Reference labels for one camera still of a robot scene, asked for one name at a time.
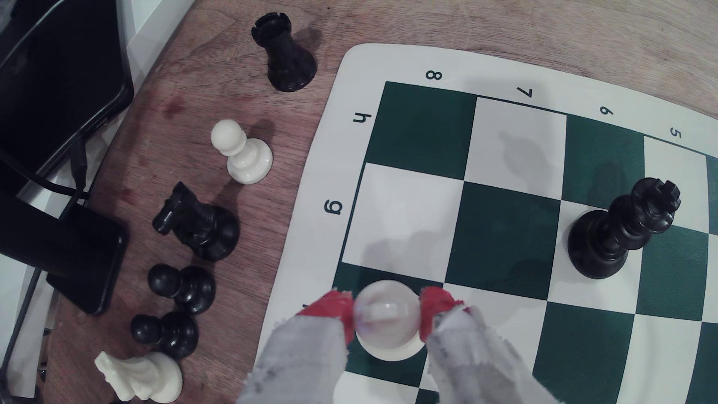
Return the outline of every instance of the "table surface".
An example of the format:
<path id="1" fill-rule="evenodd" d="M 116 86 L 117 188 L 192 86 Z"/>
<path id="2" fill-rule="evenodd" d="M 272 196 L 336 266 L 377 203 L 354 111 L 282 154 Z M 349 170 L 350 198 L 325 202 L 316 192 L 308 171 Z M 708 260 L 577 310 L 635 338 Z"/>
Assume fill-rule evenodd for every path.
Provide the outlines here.
<path id="1" fill-rule="evenodd" d="M 88 317 L 60 299 L 51 334 L 46 403 L 109 403 L 95 368 L 150 348 L 129 333 L 139 313 L 162 316 L 147 270 L 163 262 L 212 270 L 213 307 L 197 317 L 199 347 L 180 362 L 178 403 L 233 403 L 256 355 L 304 161 L 344 53 L 365 42 L 469 50 L 618 84 L 718 118 L 718 3 L 713 0 L 197 0 L 138 92 L 105 159 L 90 207 L 124 223 L 130 242 L 110 310 Z M 289 15 L 319 70 L 295 93 L 274 90 L 266 54 L 250 36 L 266 12 Z M 274 165 L 256 185 L 232 180 L 210 143 L 219 119 L 266 141 Z M 239 244 L 202 262 L 152 218 L 184 182 L 202 202 L 236 213 Z"/>

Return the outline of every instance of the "white pawn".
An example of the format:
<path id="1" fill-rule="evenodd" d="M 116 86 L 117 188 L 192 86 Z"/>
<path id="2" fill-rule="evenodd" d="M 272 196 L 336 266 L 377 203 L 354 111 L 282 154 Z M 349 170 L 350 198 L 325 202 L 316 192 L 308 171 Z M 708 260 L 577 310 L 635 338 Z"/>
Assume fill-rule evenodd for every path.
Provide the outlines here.
<path id="1" fill-rule="evenodd" d="M 357 335 L 376 348 L 406 346 L 417 335 L 420 323 L 419 297 L 401 282 L 378 280 L 354 300 Z"/>
<path id="2" fill-rule="evenodd" d="M 137 396 L 140 400 L 171 403 L 182 392 L 180 366 L 161 352 L 122 360 L 102 351 L 95 358 L 95 366 L 122 401 Z"/>
<path id="3" fill-rule="evenodd" d="M 247 139 L 239 124 L 223 119 L 212 128 L 212 146 L 228 156 L 227 171 L 240 184 L 258 183 L 272 164 L 269 146 L 261 139 Z"/>

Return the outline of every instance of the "vinyl chess mat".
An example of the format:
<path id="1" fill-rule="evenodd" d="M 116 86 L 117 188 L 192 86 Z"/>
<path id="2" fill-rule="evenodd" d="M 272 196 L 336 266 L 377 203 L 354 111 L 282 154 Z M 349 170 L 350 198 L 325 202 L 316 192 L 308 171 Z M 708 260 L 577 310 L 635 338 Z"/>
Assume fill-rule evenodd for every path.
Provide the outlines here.
<path id="1" fill-rule="evenodd" d="M 398 280 L 476 305 L 558 399 L 718 403 L 718 121 L 625 88 L 470 52 L 359 45 L 340 66 L 294 207 L 259 351 L 330 288 Z M 673 226 L 612 277 L 570 226 L 644 177 Z M 350 344 L 337 404 L 436 403 L 426 348 Z"/>

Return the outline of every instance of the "white square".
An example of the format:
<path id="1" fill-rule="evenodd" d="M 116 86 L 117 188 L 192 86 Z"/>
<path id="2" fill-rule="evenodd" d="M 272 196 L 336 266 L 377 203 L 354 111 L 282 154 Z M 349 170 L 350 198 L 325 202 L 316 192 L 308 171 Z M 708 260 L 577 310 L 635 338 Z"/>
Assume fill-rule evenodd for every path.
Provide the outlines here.
<path id="1" fill-rule="evenodd" d="M 565 148 L 565 115 L 478 98 L 464 179 L 561 199 Z"/>
<path id="2" fill-rule="evenodd" d="M 703 321 L 718 323 L 718 236 L 715 234 L 708 235 L 708 274 Z"/>
<path id="3" fill-rule="evenodd" d="M 591 279 L 581 275 L 569 258 L 567 243 L 572 224 L 582 214 L 596 209 L 561 201 L 549 301 L 633 314 L 638 301 L 643 249 L 629 251 L 623 268 L 605 279 Z"/>
<path id="4" fill-rule="evenodd" d="M 367 163 L 342 261 L 444 282 L 463 186 Z"/>
<path id="5" fill-rule="evenodd" d="M 334 389 L 334 404 L 414 404 L 417 387 L 344 372 Z"/>
<path id="6" fill-rule="evenodd" d="M 681 191 L 681 207 L 673 224 L 708 232 L 706 157 L 650 137 L 643 140 L 645 176 L 670 180 Z"/>
<path id="7" fill-rule="evenodd" d="M 516 348 L 529 372 L 533 370 L 541 329 L 544 327 L 545 300 L 449 283 L 444 284 L 444 289 L 451 293 L 455 300 L 463 300 L 468 306 L 478 307 L 486 324 Z"/>
<path id="8" fill-rule="evenodd" d="M 436 392 L 439 391 L 437 381 L 429 374 L 429 355 L 426 356 L 426 360 L 424 361 L 424 371 L 421 374 L 421 383 L 419 383 L 419 388 Z"/>
<path id="9" fill-rule="evenodd" d="M 701 322 L 636 314 L 617 404 L 685 403 Z"/>

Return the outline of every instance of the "chess piece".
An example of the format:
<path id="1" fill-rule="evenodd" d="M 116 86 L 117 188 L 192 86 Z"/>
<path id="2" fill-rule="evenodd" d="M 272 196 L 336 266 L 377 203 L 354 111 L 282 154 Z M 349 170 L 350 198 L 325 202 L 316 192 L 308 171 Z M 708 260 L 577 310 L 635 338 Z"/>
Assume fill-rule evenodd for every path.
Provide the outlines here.
<path id="1" fill-rule="evenodd" d="M 273 160 L 269 146 L 261 139 L 247 139 L 237 122 L 217 122 L 210 136 L 212 146 L 227 156 L 227 171 L 238 183 L 258 183 L 269 172 Z"/>
<path id="2" fill-rule="evenodd" d="M 152 227 L 163 235 L 172 230 L 181 243 L 207 261 L 226 258 L 239 240 L 239 220 L 227 209 L 200 203 L 182 182 L 152 219 Z"/>
<path id="3" fill-rule="evenodd" d="M 182 392 L 180 366 L 161 352 L 150 352 L 142 358 L 117 359 L 102 351 L 95 358 L 95 366 L 121 401 L 137 396 L 143 401 L 171 403 Z"/>
<path id="4" fill-rule="evenodd" d="M 189 314 L 171 311 L 159 319 L 139 314 L 130 324 L 132 338 L 140 344 L 158 344 L 174 359 L 189 356 L 197 348 L 200 332 Z"/>
<path id="5" fill-rule="evenodd" d="M 673 223 L 681 191 L 671 181 L 639 180 L 629 195 L 616 198 L 606 211 L 581 216 L 569 232 L 571 262 L 587 277 L 603 279 L 621 269 L 629 249 L 639 249 L 652 234 Z"/>
<path id="6" fill-rule="evenodd" d="M 147 273 L 149 288 L 174 302 L 186 313 L 204 313 L 215 300 L 215 280 L 212 275 L 194 265 L 179 271 L 166 264 L 157 264 Z"/>
<path id="7" fill-rule="evenodd" d="M 292 23 L 285 13 L 269 13 L 252 27 L 252 38 L 267 52 L 269 82 L 280 91 L 303 88 L 317 73 L 312 54 L 292 39 Z"/>
<path id="8" fill-rule="evenodd" d="M 397 349 L 416 336 L 421 323 L 419 297 L 395 280 L 367 285 L 354 301 L 357 335 L 380 349 Z"/>

